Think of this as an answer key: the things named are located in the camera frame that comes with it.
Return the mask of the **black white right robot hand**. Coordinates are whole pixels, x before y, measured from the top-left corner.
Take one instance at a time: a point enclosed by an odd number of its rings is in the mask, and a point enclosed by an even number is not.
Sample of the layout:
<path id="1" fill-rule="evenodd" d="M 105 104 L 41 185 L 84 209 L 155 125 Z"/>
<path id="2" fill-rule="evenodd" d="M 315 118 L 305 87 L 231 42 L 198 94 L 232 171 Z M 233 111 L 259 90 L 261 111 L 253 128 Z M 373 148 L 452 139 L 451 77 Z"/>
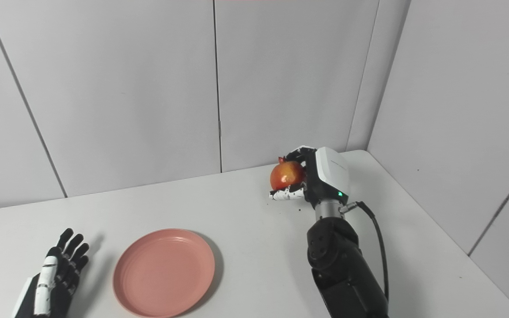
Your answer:
<path id="1" fill-rule="evenodd" d="M 300 168 L 301 178 L 287 181 L 277 175 L 277 185 L 269 193 L 273 201 L 305 199 L 313 209 L 332 201 L 346 205 L 351 191 L 348 163 L 337 151 L 328 148 L 299 146 L 279 157 L 279 165 L 293 164 Z"/>

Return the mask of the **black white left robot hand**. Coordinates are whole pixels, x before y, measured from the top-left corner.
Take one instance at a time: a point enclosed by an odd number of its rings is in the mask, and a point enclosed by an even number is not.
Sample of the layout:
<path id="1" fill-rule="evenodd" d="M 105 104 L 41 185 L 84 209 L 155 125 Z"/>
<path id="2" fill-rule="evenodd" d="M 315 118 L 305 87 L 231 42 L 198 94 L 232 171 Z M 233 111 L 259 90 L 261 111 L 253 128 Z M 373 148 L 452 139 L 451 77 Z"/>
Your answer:
<path id="1" fill-rule="evenodd" d="M 65 318 L 89 257 L 84 236 L 67 228 L 45 256 L 40 272 L 28 278 L 12 318 Z"/>

